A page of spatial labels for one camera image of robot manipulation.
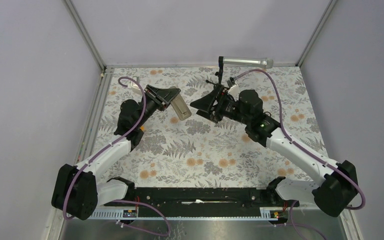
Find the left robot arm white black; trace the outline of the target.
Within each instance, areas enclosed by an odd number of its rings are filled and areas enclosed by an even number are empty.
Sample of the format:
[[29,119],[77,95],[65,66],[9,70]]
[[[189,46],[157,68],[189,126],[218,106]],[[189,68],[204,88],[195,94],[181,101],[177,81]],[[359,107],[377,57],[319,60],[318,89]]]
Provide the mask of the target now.
[[171,105],[181,90],[147,85],[140,102],[127,99],[120,105],[114,137],[98,152],[75,165],[63,165],[57,174],[51,205],[67,219],[88,219],[96,207],[118,200],[128,206],[135,200],[134,184],[115,177],[101,182],[102,175],[140,143],[141,127],[155,113]]

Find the beige remote control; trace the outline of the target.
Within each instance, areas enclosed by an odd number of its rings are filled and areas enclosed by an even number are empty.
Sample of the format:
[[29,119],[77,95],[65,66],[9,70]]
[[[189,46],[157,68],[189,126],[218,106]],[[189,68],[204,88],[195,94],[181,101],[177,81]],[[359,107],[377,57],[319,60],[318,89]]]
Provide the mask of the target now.
[[189,106],[180,93],[170,100],[170,105],[173,107],[180,121],[184,121],[192,116]]

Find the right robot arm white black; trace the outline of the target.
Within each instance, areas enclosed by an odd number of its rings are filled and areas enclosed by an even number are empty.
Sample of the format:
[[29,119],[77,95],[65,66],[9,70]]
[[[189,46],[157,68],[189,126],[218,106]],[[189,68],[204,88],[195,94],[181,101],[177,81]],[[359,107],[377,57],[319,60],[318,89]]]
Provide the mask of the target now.
[[271,205],[297,200],[315,204],[325,214],[338,217],[357,196],[356,167],[348,160],[338,162],[323,157],[288,134],[281,123],[264,112],[263,101],[255,90],[243,90],[234,99],[226,87],[218,84],[190,106],[199,116],[214,123],[226,117],[244,124],[251,140],[285,157],[311,178],[310,182],[281,180],[266,193]]

